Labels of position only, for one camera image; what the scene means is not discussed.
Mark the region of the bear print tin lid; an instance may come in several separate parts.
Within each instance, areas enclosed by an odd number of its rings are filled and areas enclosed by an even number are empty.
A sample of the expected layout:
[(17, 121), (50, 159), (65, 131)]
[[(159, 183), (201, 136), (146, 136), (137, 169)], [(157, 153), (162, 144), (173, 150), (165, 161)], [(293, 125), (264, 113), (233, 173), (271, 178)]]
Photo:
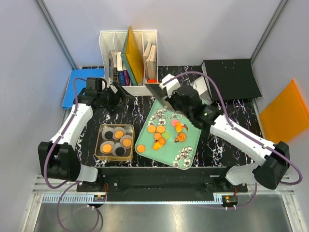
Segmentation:
[(174, 111), (170, 103), (166, 100), (168, 98), (168, 94), (166, 89), (162, 89), (159, 83), (150, 83), (145, 85), (148, 90), (153, 94), (153, 96), (170, 111)]

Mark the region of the orange biscuit top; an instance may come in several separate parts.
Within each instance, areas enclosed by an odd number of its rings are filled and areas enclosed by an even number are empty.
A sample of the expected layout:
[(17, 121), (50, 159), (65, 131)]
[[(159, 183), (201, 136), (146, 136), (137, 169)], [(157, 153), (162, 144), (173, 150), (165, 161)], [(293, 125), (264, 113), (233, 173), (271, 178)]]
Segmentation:
[(122, 141), (122, 144), (125, 148), (130, 148), (131, 145), (132, 145), (132, 140), (130, 138), (125, 138), (123, 141)]

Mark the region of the black sandwich cookie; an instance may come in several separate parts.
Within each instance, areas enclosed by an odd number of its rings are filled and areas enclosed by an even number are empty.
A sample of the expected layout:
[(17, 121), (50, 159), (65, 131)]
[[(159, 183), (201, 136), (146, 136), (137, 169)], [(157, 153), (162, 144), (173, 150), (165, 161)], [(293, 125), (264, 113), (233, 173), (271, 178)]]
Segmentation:
[(118, 147), (115, 149), (114, 153), (116, 156), (122, 156), (124, 155), (126, 150), (123, 147)]

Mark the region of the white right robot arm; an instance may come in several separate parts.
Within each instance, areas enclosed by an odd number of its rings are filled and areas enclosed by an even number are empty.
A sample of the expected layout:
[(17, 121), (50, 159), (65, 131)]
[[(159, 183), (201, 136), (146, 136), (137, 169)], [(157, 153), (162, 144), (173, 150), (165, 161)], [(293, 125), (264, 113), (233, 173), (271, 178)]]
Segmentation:
[(254, 162), (227, 169), (219, 179), (223, 191), (237, 185), (257, 182), (267, 189), (277, 188), (290, 167), (289, 146), (280, 141), (275, 144), (244, 129), (212, 105), (202, 102), (192, 86), (181, 85), (169, 74), (160, 86), (160, 100), (176, 112), (182, 113), (196, 128), (220, 137), (247, 154)]

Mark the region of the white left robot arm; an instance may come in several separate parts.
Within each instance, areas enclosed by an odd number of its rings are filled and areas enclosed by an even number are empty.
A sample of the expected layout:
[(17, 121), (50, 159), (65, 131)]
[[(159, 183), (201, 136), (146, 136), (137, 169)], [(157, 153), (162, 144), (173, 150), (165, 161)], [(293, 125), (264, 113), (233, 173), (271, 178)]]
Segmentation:
[(81, 91), (74, 91), (71, 112), (59, 131), (48, 142), (41, 142), (38, 155), (42, 176), (51, 189), (57, 189), (67, 182), (87, 182), (93, 191), (104, 187), (104, 179), (98, 176), (98, 169), (81, 164), (75, 147), (88, 121), (94, 113), (104, 108), (109, 113), (120, 109), (120, 105), (133, 95), (117, 82), (116, 91), (103, 78), (88, 77)]

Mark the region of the round dotted orange biscuit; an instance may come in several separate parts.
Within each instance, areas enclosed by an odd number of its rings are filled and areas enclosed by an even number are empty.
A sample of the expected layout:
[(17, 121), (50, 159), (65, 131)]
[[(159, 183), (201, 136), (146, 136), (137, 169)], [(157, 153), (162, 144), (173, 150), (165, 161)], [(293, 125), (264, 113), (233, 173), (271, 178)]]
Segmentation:
[(112, 152), (113, 146), (111, 144), (102, 144), (100, 146), (100, 151), (103, 154), (110, 154)]

